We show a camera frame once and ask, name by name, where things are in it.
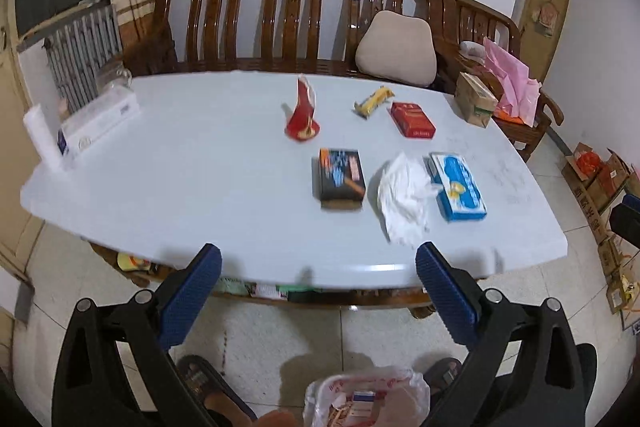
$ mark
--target red cigarette pack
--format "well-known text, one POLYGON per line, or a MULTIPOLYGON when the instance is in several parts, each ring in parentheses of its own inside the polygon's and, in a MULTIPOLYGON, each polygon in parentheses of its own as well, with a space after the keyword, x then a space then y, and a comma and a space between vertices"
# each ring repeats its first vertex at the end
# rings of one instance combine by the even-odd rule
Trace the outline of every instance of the red cigarette pack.
POLYGON ((394 102, 391 117, 407 138, 433 138, 436 128, 417 103, 394 102))

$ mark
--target beige cushion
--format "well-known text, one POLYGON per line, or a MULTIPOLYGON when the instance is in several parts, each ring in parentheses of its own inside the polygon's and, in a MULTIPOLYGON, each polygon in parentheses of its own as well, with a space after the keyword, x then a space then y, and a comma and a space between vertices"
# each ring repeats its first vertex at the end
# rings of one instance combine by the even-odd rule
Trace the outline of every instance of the beige cushion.
POLYGON ((391 11, 378 12, 360 41, 356 64, 362 73, 429 86, 436 77, 429 23, 391 11))

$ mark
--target slipper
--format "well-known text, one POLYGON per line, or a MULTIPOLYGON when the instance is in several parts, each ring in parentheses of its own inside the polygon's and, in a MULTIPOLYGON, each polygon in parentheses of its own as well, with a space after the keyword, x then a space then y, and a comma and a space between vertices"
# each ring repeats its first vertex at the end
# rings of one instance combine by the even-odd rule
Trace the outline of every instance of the slipper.
POLYGON ((178 360, 176 367, 178 374, 200 403, 211 393, 224 393, 251 421, 255 422, 258 419, 255 412, 229 387, 222 375, 207 360, 198 355, 188 355, 178 360))
POLYGON ((458 359, 441 359, 433 364, 423 375, 424 381, 431 390, 431 397, 440 398, 440 393, 447 390, 462 370, 462 362, 458 359))

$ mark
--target white table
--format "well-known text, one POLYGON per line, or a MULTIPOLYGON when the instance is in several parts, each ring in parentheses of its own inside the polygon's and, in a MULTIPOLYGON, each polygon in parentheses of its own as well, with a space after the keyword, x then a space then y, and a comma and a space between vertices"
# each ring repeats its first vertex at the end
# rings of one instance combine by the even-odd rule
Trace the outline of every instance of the white table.
POLYGON ((139 77, 141 114, 76 158, 65 172, 41 164, 22 206, 50 223, 118 251, 184 267, 204 243, 222 250, 223 274, 324 288, 419 285, 415 250, 392 245, 374 211, 376 179, 399 152, 461 153, 488 210, 477 222, 447 223, 435 199, 428 240, 475 277, 566 255, 567 243, 529 169, 492 121, 460 118, 452 97, 389 84, 419 103, 432 140, 403 137, 385 107, 353 112, 380 82, 308 76, 319 135, 284 134, 296 103, 293 74, 192 73, 139 77), (357 149, 367 182, 362 210, 323 210, 312 170, 322 147, 357 149))

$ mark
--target screw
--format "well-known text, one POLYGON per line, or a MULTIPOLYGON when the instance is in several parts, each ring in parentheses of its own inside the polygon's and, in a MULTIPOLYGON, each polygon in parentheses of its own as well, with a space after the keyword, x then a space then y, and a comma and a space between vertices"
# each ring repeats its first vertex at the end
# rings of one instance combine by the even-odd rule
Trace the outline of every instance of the screw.
POLYGON ((484 292, 484 296, 489 302, 497 304, 502 300, 502 292, 495 288, 489 288, 486 292, 484 292))
POLYGON ((138 304, 146 304, 153 298, 153 293, 149 290, 140 290, 136 293, 135 300, 138 304))
POLYGON ((85 312, 90 307, 91 307, 91 301, 89 299, 81 299, 80 301, 78 301, 78 304, 76 304, 76 309, 79 312, 85 312))
POLYGON ((555 297, 548 298, 546 305, 555 312, 559 312, 562 308, 562 304, 560 304, 560 301, 555 297))

